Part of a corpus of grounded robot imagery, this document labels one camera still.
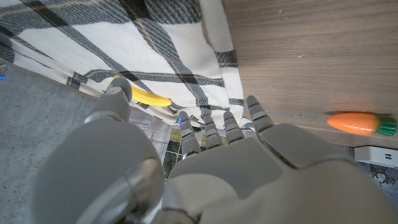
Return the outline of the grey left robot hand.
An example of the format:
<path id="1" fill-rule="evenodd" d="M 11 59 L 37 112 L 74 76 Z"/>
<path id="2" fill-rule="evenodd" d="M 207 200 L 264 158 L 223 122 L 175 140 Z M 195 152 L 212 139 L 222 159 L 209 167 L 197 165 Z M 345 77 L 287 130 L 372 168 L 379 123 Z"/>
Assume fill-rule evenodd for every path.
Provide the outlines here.
<path id="1" fill-rule="evenodd" d="M 247 99 L 256 131 L 210 117 L 201 150 L 185 112 L 183 157 L 165 175 L 150 140 L 128 122 L 132 90 L 116 77 L 35 179 L 29 223 L 396 223 L 397 209 L 348 154 Z"/>

